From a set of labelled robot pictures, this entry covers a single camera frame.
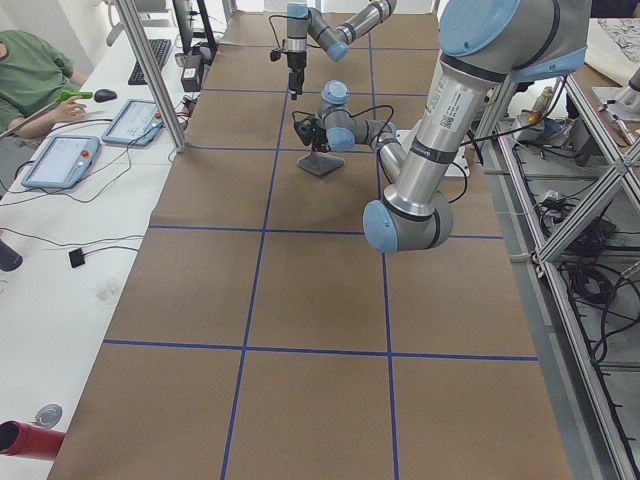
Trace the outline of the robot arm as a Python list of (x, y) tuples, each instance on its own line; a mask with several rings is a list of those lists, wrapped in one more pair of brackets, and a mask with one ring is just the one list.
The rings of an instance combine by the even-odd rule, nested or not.
[(364, 209), (372, 248), (424, 250), (446, 240), (452, 211), (438, 186), (486, 93), (505, 80), (531, 82), (579, 69), (590, 12), (588, 1), (449, 2), (439, 22), (441, 70), (408, 149), (390, 124), (350, 115), (344, 83), (325, 85), (316, 118), (330, 150), (369, 146), (390, 182)]
[(386, 21), (396, 10), (393, 0), (370, 1), (366, 7), (342, 24), (332, 27), (316, 8), (300, 2), (289, 2), (286, 9), (286, 36), (271, 54), (276, 61), (284, 54), (289, 69), (288, 90), (292, 100), (303, 94), (307, 67), (308, 39), (311, 38), (334, 62), (341, 61), (349, 46)]

